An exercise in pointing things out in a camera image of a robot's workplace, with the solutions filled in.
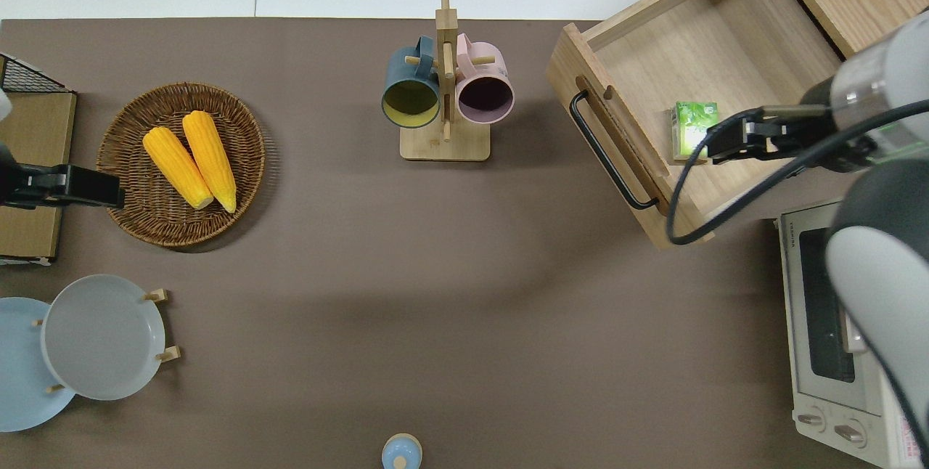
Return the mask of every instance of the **wooden drawer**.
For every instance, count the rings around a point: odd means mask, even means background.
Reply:
[[[882,23],[883,31],[896,26]],[[587,90],[577,109],[588,142],[613,162],[633,197],[656,199],[633,214],[664,248],[664,213],[683,168],[671,159],[671,106],[717,102],[722,119],[760,105],[796,104],[840,64],[823,31],[798,0],[641,0],[587,32],[566,26],[547,76],[566,109]],[[698,227],[783,164],[695,167],[676,233]]]

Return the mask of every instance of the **oven window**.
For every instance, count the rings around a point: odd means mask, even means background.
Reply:
[[[819,376],[852,383],[855,363],[852,354],[842,347],[839,297],[826,273],[826,231],[822,228],[800,233],[810,367]]]

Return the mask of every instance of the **green box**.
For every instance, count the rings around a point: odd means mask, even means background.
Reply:
[[[687,160],[706,129],[719,123],[716,102],[677,102],[671,110],[671,152],[674,160]],[[706,160],[706,148],[699,160]]]

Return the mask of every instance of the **toaster oven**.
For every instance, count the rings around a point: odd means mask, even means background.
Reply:
[[[802,435],[873,465],[922,467],[893,389],[826,273],[827,231],[839,203],[777,219],[794,423]]]

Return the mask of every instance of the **mug handle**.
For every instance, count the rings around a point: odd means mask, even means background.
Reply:
[[[469,78],[478,72],[474,68],[474,62],[471,62],[471,39],[467,38],[467,33],[458,33],[457,44],[455,62],[458,62],[458,69],[462,71],[464,78]]]
[[[419,57],[419,63],[416,65],[418,78],[429,78],[429,74],[432,73],[433,53],[435,53],[435,41],[429,36],[419,36],[419,42],[416,43],[416,56]]]

